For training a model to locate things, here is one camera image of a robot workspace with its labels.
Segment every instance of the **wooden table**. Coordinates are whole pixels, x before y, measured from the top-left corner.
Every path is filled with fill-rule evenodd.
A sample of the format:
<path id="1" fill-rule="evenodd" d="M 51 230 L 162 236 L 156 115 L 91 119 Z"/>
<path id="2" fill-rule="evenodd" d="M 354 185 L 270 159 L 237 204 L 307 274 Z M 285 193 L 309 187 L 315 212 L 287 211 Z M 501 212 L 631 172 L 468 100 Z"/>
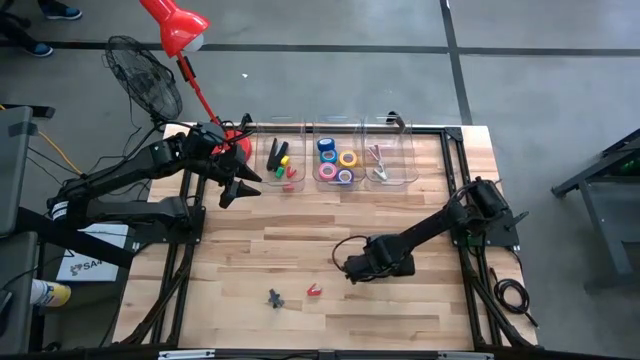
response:
<path id="1" fill-rule="evenodd" d="M 462 130 L 472 177 L 498 180 L 488 129 Z M 183 130 L 168 126 L 165 136 L 177 131 Z M 220 188 L 208 183 L 207 218 L 191 270 L 180 347 L 472 349 L 460 263 L 448 234 L 413 252 L 411 277 L 352 285 L 331 262 L 331 250 L 343 238 L 399 232 L 442 208 L 448 192 L 439 138 L 414 136 L 414 146 L 420 177 L 403 192 L 318 192 L 311 155 L 301 193 L 238 199 L 223 210 L 217 206 Z M 150 201 L 177 195 L 181 179 L 179 173 L 154 181 Z M 345 244 L 338 259 L 362 253 L 362 245 Z M 135 258 L 114 341 L 129 335 L 158 297 L 166 252 L 167 246 L 152 245 Z M 509 252 L 489 248 L 487 259 L 498 277 L 522 282 Z M 307 297 L 313 283 L 323 289 L 318 298 Z M 282 294 L 284 308 L 267 303 L 271 288 Z M 486 311 L 476 299 L 489 341 Z M 536 343 L 524 316 L 507 316 Z"/>

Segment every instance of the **shoe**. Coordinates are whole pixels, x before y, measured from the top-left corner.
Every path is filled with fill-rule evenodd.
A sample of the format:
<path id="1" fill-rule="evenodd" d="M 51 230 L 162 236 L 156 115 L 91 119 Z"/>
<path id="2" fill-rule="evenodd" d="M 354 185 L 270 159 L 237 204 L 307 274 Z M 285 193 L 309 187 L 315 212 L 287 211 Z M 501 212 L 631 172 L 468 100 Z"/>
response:
<path id="1" fill-rule="evenodd" d="M 49 20 L 77 20 L 82 17 L 80 9 L 68 7 L 57 1 L 52 1 L 50 4 L 40 7 L 40 9 Z"/>
<path id="2" fill-rule="evenodd" d="M 22 49 L 35 57 L 47 57 L 53 54 L 53 48 L 43 43 L 37 43 L 34 46 L 23 47 Z"/>

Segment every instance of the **fan grille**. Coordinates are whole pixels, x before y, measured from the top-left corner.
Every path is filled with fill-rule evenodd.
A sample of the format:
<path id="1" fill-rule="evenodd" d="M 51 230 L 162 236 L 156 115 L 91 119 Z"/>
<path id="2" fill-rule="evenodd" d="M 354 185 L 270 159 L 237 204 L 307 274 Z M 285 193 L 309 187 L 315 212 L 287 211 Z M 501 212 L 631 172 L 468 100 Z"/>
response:
<path id="1" fill-rule="evenodd" d="M 182 99 L 173 73 L 142 44 L 129 36 L 112 36 L 107 42 L 105 56 L 120 85 L 152 118 L 178 118 L 182 112 Z"/>

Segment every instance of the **concrete floor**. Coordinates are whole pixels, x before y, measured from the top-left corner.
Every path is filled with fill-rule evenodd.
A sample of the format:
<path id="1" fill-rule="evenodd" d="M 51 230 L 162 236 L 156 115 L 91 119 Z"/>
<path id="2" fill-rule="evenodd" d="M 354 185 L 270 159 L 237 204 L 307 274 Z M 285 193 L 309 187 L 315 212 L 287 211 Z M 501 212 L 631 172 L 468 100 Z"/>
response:
<path id="1" fill-rule="evenodd" d="M 158 42 L 156 24 L 134 1 L 68 1 L 82 6 L 75 23 L 41 20 L 35 1 L 15 12 L 31 16 L 31 33 L 49 41 L 106 41 L 126 34 Z M 207 43 L 446 46 L 438 0 L 183 0 L 212 21 Z M 633 0 L 449 0 L 459 46 L 637 49 L 640 3 Z M 175 63 L 155 55 L 174 72 Z M 82 169 L 122 151 L 127 96 L 96 50 L 57 50 L 32 59 L 0 49 L 0 99 L 51 105 L 41 128 Z M 460 124 L 447 54 L 347 52 L 199 52 L 191 55 L 203 92 L 223 118 L 400 111 L 414 122 Z M 638 127 L 639 57 L 461 56 L 474 124 L 489 126 L 504 189 L 519 225 L 522 260 L 541 345 L 602 355 L 640 357 L 637 291 L 587 295 L 582 285 L 610 266 L 602 257 L 578 194 L 556 200 L 549 189 Z M 204 120 L 179 82 L 182 120 Z M 134 105 L 134 122 L 150 123 Z M 53 152 L 39 138 L 35 148 Z M 64 172 L 40 161 L 60 179 Z M 58 185 L 28 166 L 23 203 L 44 210 Z M 123 199 L 135 198 L 137 192 Z M 114 308 L 103 302 L 52 323 L 65 347 L 95 346 Z M 95 319 L 86 325 L 87 314 Z"/>

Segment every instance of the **red lamp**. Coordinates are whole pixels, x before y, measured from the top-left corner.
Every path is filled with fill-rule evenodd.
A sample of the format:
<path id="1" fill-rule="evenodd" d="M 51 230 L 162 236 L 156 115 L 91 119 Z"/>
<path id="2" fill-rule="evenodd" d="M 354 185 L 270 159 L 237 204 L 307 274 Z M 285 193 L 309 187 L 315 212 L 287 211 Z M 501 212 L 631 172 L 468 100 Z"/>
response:
<path id="1" fill-rule="evenodd" d="M 211 121 L 220 124 L 218 117 L 213 113 L 204 95 L 202 95 L 200 86 L 196 82 L 196 77 L 181 52 L 182 50 L 197 51 L 200 49 L 204 43 L 203 33 L 211 23 L 199 14 L 180 9 L 173 0 L 140 0 L 140 3 L 160 25 L 160 39 L 164 51 L 169 58 L 178 57 L 180 68 L 186 75 L 193 90 L 195 90 Z M 241 135 L 239 131 L 226 131 L 227 139 L 238 135 Z M 239 140 L 238 144 L 244 149 L 248 160 L 251 156 L 251 141 L 248 138 L 244 138 Z M 216 148 L 214 153 L 228 150 L 228 148 L 229 146 L 225 144 L 223 149 Z"/>

